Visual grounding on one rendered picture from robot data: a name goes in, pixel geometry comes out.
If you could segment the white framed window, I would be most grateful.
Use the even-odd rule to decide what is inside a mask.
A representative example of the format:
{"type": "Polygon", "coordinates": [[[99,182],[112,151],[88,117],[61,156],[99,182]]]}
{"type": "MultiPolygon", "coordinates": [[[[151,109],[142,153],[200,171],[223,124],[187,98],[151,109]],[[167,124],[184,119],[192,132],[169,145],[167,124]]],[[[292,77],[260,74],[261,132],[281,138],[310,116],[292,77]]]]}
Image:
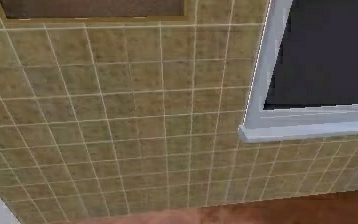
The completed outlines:
{"type": "Polygon", "coordinates": [[[358,0],[270,0],[246,142],[358,134],[358,0]]]}

